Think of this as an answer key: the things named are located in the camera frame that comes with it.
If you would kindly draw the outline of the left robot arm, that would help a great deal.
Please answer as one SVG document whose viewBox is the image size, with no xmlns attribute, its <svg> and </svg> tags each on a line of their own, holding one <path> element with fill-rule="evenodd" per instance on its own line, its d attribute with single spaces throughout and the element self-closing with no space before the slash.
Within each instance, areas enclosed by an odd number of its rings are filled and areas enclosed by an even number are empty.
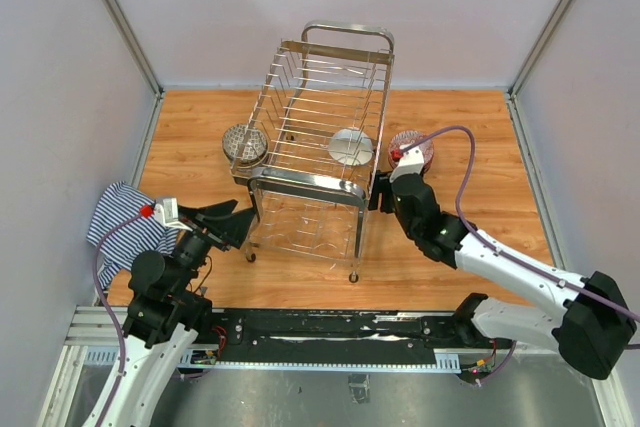
<svg viewBox="0 0 640 427">
<path fill-rule="evenodd" d="M 211 249 L 240 249 L 256 217 L 237 200 L 189 208 L 174 198 L 146 202 L 97 223 L 96 251 L 130 261 L 133 298 L 113 323 L 118 354 L 88 426 L 147 426 L 185 349 L 215 331 L 209 299 L 191 290 Z"/>
</svg>

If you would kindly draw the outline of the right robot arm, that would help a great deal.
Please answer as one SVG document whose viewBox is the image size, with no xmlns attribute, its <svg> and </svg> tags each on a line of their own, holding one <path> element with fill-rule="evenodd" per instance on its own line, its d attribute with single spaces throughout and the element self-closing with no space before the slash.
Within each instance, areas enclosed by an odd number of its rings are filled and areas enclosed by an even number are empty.
<svg viewBox="0 0 640 427">
<path fill-rule="evenodd" d="M 468 295 L 452 324 L 463 346 L 486 338 L 532 344 L 558 353 L 589 378 L 605 380 L 637 331 L 639 318 L 612 277 L 567 272 L 498 242 L 442 210 L 419 174 L 376 173 L 369 207 L 394 215 L 428 259 L 486 278 L 529 301 L 522 306 Z"/>
</svg>

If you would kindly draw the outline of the brown diamond pattern bowl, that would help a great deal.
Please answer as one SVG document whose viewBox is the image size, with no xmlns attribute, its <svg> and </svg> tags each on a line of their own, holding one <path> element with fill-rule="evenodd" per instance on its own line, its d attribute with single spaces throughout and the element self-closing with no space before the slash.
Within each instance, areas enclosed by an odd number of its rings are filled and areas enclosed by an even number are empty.
<svg viewBox="0 0 640 427">
<path fill-rule="evenodd" d="M 230 162 L 251 166 L 259 163 L 266 156 L 268 141 L 262 130 L 238 123 L 225 131 L 222 137 L 222 148 Z"/>
</svg>

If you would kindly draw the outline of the plain white bowl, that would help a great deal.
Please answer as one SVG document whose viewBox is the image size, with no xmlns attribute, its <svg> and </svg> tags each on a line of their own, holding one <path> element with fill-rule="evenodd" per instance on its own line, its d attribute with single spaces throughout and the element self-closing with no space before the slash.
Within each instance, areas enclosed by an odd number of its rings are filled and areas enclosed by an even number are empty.
<svg viewBox="0 0 640 427">
<path fill-rule="evenodd" d="M 327 146 L 330 157 L 345 166 L 362 166 L 373 158 L 371 139 L 361 130 L 345 128 L 336 132 Z"/>
</svg>

